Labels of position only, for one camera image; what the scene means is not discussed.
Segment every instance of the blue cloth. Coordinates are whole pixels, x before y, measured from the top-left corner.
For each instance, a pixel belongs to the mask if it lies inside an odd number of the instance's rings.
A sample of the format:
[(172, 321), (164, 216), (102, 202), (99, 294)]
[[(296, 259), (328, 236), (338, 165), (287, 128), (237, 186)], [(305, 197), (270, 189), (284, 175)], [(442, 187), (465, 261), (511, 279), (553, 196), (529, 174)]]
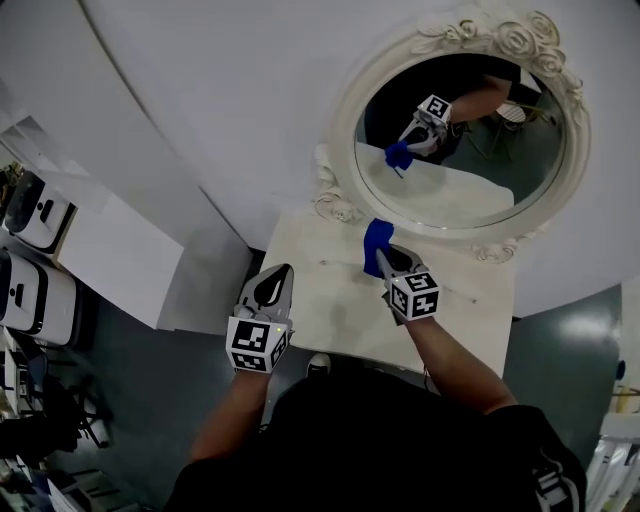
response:
[(391, 246), (389, 240), (393, 236), (393, 224), (380, 219), (373, 219), (364, 235), (364, 273), (373, 277), (383, 277), (376, 261), (376, 249), (389, 258)]
[(401, 140), (400, 142), (391, 144), (391, 146), (384, 150), (384, 161), (387, 162), (389, 167), (394, 170), (396, 167), (399, 167), (403, 171), (409, 168), (411, 162), (413, 162), (413, 154), (407, 149), (407, 146), (407, 141)]

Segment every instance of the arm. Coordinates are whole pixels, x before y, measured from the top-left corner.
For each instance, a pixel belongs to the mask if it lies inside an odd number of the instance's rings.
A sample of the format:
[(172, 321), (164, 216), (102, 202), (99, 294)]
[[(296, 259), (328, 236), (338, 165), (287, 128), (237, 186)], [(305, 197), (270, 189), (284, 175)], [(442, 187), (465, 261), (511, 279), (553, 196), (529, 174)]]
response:
[(222, 403), (196, 437), (192, 462), (230, 455), (258, 431), (270, 378), (270, 374), (238, 370)]
[(433, 318), (406, 324), (420, 358), (443, 396), (483, 414), (516, 405), (504, 382)]
[(509, 80), (484, 75), (482, 87), (460, 96), (451, 104), (450, 122), (473, 121), (495, 112), (507, 100), (510, 90)]

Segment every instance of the shoe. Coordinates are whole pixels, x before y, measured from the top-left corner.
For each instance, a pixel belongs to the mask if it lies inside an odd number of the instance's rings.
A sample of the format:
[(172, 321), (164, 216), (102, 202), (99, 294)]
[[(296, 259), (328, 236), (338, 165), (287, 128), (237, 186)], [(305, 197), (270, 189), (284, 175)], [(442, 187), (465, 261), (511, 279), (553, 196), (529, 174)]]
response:
[(327, 354), (319, 352), (314, 355), (307, 365), (307, 377), (322, 377), (329, 375), (331, 359)]

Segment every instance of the white mirror frame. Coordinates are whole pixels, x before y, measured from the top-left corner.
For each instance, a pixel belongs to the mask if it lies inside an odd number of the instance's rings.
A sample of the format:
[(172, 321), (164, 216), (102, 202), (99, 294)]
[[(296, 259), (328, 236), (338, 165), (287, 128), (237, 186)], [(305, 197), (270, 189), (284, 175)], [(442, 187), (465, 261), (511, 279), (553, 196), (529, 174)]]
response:
[[(343, 222), (377, 217), (422, 239), (471, 246), (478, 259), (508, 260), (518, 242), (539, 232), (573, 195), (589, 156), (590, 122), (582, 81), (567, 69), (559, 42), (558, 29), (546, 15), (532, 11), (520, 16), (496, 1), (481, 0), (405, 27), (366, 61), (339, 98), (328, 143), (316, 149), (322, 184), (318, 213)], [(356, 163), (354, 134), (366, 105), (391, 78), (425, 60), (455, 53), (500, 57), (533, 73), (562, 109), (566, 140), (558, 173), (533, 204), (524, 201), (521, 211), (491, 225), (443, 229), (408, 220), (373, 195)]]

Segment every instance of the black shirt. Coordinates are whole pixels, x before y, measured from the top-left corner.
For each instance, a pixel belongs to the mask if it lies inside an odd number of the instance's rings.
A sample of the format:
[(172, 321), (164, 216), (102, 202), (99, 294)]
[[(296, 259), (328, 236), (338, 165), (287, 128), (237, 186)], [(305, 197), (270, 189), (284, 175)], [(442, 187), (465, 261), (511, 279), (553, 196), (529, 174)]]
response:
[(311, 378), (279, 399), (267, 430), (239, 453), (185, 468), (165, 510), (537, 511), (541, 450), (584, 499), (582, 468), (538, 409), (482, 416), (373, 370)]
[(397, 142), (418, 105), (431, 94), (451, 103), (480, 88), (484, 75), (520, 81), (520, 67), (488, 55), (458, 54), (427, 60), (387, 82), (365, 114), (367, 144), (386, 148)]

